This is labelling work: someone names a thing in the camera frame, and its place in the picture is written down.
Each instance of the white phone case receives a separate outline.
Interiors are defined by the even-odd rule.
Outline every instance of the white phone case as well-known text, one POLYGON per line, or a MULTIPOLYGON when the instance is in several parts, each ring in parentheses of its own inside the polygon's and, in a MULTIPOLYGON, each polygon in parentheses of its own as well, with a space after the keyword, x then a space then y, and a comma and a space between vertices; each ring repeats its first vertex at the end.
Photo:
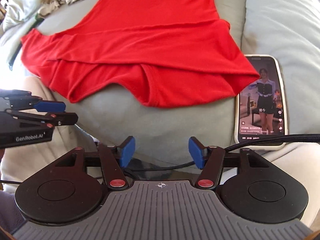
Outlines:
MULTIPOLYGON (((286 107, 286 102, 285 102, 285 93, 284 93, 284 85, 283 85, 283 80, 281 77, 281 72, 280 72, 280 68, 279 68, 279 64, 278 61, 271 55, 259 55, 259 54, 249 54, 249 55, 245 55, 248 57, 271 57, 274 59, 274 61, 276 62, 276 68, 277 68, 277 72, 278 72, 278 77, 279 77, 279 83, 280 83, 280 90, 281 90, 281 96, 282 96, 282 101, 283 101, 283 114, 284 114, 284 134, 287 135, 288 134, 288 118, 287 118, 287 107, 286 107)), ((238 140, 238 131, 239 131, 239 104, 240 104, 240 98, 239 95, 237 95, 236 97, 236 120, 235 120, 235 142, 239 143, 238 140)), ((250 148, 252 150, 266 150, 266 151, 274 151, 274 150, 279 150, 281 148, 283 148, 285 145, 285 143, 279 145, 279 146, 260 146, 260 145, 256 145, 256 146, 248 146, 247 148, 250 148)))

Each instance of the woman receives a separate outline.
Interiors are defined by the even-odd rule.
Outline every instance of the woman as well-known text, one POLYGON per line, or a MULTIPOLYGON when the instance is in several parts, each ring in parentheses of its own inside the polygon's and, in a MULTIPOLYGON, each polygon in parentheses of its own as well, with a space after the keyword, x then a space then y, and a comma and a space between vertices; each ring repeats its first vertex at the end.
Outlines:
POLYGON ((259 115, 261 119, 262 133, 269 134, 273 133, 272 120, 275 113, 275 103, 273 97, 276 90, 276 83, 268 78, 268 71, 265 68, 259 70, 260 79, 251 83, 249 89, 254 87, 258 88, 258 103, 257 108, 259 109, 259 115))

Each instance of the grey ribbed surface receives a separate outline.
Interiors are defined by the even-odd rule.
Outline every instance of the grey ribbed surface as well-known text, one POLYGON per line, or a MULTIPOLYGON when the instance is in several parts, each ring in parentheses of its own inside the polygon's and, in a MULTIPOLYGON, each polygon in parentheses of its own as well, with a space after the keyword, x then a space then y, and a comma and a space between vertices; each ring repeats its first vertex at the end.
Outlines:
POLYGON ((91 217, 73 225, 41 226, 27 222, 17 240, 176 240, 176 239, 303 239, 312 231, 299 220, 266 225, 242 219, 227 210, 215 193, 189 181, 139 181, 113 192, 91 217))

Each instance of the red shirt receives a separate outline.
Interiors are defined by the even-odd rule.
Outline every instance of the red shirt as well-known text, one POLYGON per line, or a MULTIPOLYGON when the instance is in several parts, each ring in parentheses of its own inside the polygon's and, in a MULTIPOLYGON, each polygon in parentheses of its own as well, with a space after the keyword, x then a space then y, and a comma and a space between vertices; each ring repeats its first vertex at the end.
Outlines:
POLYGON ((213 0, 99 0, 69 30, 32 30, 21 58, 71 103, 118 83, 145 106, 204 104, 259 77, 229 28, 213 0))

